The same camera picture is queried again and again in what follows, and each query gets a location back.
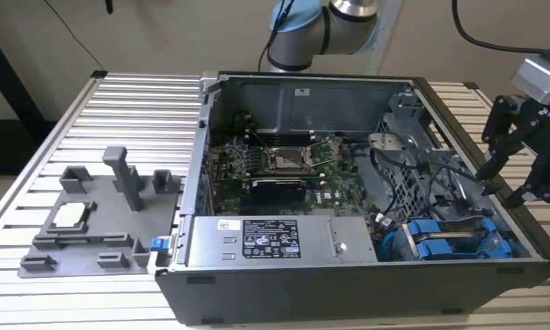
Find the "white wall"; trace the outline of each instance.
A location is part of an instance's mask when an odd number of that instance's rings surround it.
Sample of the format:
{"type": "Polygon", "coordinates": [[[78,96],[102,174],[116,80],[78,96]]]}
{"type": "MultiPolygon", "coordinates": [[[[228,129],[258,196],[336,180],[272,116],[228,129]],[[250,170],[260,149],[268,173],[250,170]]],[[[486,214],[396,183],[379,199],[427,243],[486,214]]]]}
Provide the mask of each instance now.
{"type": "MultiPolygon", "coordinates": [[[[175,74],[255,70],[276,3],[115,0],[108,16],[103,0],[48,2],[106,70],[175,74]]],[[[56,118],[96,67],[42,0],[0,0],[0,46],[43,114],[56,118]]],[[[326,56],[312,69],[358,74],[366,59],[326,56]]]]}
{"type": "MultiPolygon", "coordinates": [[[[458,2],[462,25],[475,39],[550,47],[550,0],[458,2]]],[[[450,0],[406,0],[380,74],[472,81],[494,98],[518,92],[508,80],[523,58],[523,54],[483,49],[462,39],[451,20],[450,0]]]]}
{"type": "MultiPolygon", "coordinates": [[[[115,0],[108,16],[103,0],[48,1],[104,69],[176,74],[255,70],[276,2],[115,0]]],[[[550,0],[460,0],[460,18],[479,39],[550,46],[550,0]]],[[[0,46],[44,116],[58,118],[96,67],[42,0],[0,0],[0,46]]],[[[364,74],[367,58],[320,56],[312,71],[364,74]]],[[[380,74],[475,81],[494,96],[512,91],[520,59],[456,35],[448,0],[404,0],[380,74]]],[[[0,118],[11,117],[0,96],[0,118]]]]}

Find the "cable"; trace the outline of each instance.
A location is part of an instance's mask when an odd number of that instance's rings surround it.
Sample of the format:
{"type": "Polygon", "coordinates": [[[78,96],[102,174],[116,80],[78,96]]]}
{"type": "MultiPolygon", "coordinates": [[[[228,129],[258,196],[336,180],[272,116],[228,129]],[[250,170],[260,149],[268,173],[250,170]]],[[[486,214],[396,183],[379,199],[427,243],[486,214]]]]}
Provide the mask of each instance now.
{"type": "Polygon", "coordinates": [[[442,213],[438,212],[435,205],[430,203],[430,192],[431,192],[431,184],[434,183],[438,173],[444,169],[444,165],[438,167],[438,169],[434,171],[434,173],[430,176],[430,179],[427,181],[427,186],[424,187],[424,200],[427,203],[427,208],[428,210],[436,215],[439,220],[444,221],[446,218],[442,216],[442,213]]]}
{"type": "Polygon", "coordinates": [[[418,210],[418,212],[415,212],[415,214],[411,216],[411,217],[420,217],[422,215],[423,215],[423,213],[426,213],[428,210],[430,210],[430,207],[436,207],[439,204],[443,204],[443,203],[455,203],[456,201],[455,200],[452,200],[452,199],[443,199],[442,201],[436,201],[436,202],[434,202],[432,204],[430,204],[430,205],[426,205],[423,208],[420,208],[419,210],[418,210]]]}
{"type": "Polygon", "coordinates": [[[370,159],[370,164],[372,165],[372,168],[375,169],[375,172],[376,172],[378,176],[386,182],[386,184],[388,184],[388,187],[391,188],[391,194],[392,194],[391,202],[386,206],[384,211],[380,212],[384,215],[391,210],[391,207],[396,202],[396,190],[395,190],[395,186],[391,183],[390,178],[384,175],[383,171],[378,168],[378,164],[376,164],[376,161],[375,161],[375,153],[372,153],[372,150],[370,150],[370,152],[368,152],[368,159],[370,159]]]}
{"type": "Polygon", "coordinates": [[[475,177],[472,177],[468,173],[464,173],[462,170],[459,170],[455,167],[451,167],[447,164],[439,163],[439,162],[430,162],[430,164],[438,165],[442,168],[444,168],[446,170],[448,170],[450,172],[452,172],[454,174],[458,174],[460,177],[463,177],[464,179],[472,181],[476,183],[476,185],[479,185],[480,187],[484,187],[487,185],[487,183],[482,182],[479,179],[476,179],[475,177]]]}
{"type": "Polygon", "coordinates": [[[406,165],[406,164],[402,164],[402,163],[396,162],[395,160],[392,160],[391,157],[388,157],[380,149],[371,148],[371,150],[374,150],[378,153],[380,158],[383,158],[384,162],[387,162],[388,164],[391,164],[391,165],[394,165],[394,166],[396,166],[396,167],[399,167],[404,170],[416,170],[416,169],[419,169],[419,166],[406,165]]]}
{"type": "Polygon", "coordinates": [[[271,34],[268,35],[268,40],[266,41],[264,48],[263,48],[262,52],[259,53],[259,57],[258,57],[258,64],[256,64],[256,71],[258,72],[259,72],[259,64],[263,61],[264,53],[268,51],[268,48],[271,47],[271,43],[272,43],[272,41],[275,39],[275,36],[276,36],[276,33],[278,33],[278,29],[279,29],[280,25],[284,22],[287,14],[290,13],[291,6],[292,6],[294,2],[295,2],[295,0],[291,0],[288,5],[286,5],[284,10],[283,10],[284,0],[280,0],[280,6],[278,8],[278,13],[276,13],[276,19],[272,22],[271,34]]]}
{"type": "Polygon", "coordinates": [[[458,0],[451,0],[451,18],[454,19],[454,26],[456,27],[458,34],[468,41],[472,45],[487,48],[490,50],[498,50],[500,52],[510,53],[528,53],[528,54],[540,54],[544,52],[540,48],[526,48],[526,47],[507,47],[495,45],[492,43],[486,43],[474,39],[462,28],[460,18],[458,17],[458,0]]]}
{"type": "Polygon", "coordinates": [[[68,31],[74,41],[76,41],[76,43],[79,44],[80,48],[83,48],[84,52],[88,54],[88,56],[91,56],[92,61],[98,64],[99,69],[103,71],[103,65],[100,65],[98,59],[92,56],[91,52],[87,50],[87,48],[84,47],[84,45],[80,43],[79,39],[76,39],[76,37],[74,36],[74,33],[71,31],[71,28],[68,27],[68,25],[66,25],[64,20],[62,19],[60,15],[58,15],[58,12],[55,11],[55,9],[52,8],[52,6],[50,5],[50,3],[47,2],[47,0],[42,0],[42,2],[44,2],[44,4],[47,5],[47,7],[51,9],[52,13],[56,15],[60,23],[64,25],[66,30],[68,31]]]}

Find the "warning label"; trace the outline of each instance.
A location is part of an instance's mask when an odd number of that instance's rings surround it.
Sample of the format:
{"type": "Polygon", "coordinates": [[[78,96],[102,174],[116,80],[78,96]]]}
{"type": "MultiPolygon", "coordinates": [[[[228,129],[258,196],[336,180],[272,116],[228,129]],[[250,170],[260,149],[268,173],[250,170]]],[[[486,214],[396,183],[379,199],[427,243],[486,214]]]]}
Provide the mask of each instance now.
{"type": "Polygon", "coordinates": [[[296,220],[244,220],[242,242],[247,259],[300,258],[296,220]]]}

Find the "metal slotted table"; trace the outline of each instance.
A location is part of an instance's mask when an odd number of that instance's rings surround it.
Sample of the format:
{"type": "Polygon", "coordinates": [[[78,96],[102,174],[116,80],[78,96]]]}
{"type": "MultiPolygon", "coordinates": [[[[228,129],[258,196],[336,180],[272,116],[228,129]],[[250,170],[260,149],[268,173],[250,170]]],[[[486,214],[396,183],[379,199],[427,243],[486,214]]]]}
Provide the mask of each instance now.
{"type": "MultiPolygon", "coordinates": [[[[186,178],[196,127],[198,76],[114,74],[91,78],[0,201],[0,329],[184,329],[176,323],[150,275],[19,279],[19,258],[44,222],[68,165],[111,174],[100,163],[108,145],[126,146],[127,162],[143,175],[166,168],[186,178]]],[[[478,146],[490,110],[479,90],[462,83],[431,86],[478,146]]],[[[502,176],[522,184],[534,156],[510,158],[502,176]]],[[[179,222],[175,206],[174,224],[179,222]]],[[[550,205],[527,205],[550,235],[550,205]]],[[[504,292],[468,316],[428,316],[246,324],[250,329],[471,329],[550,330],[550,280],[504,292]]]]}

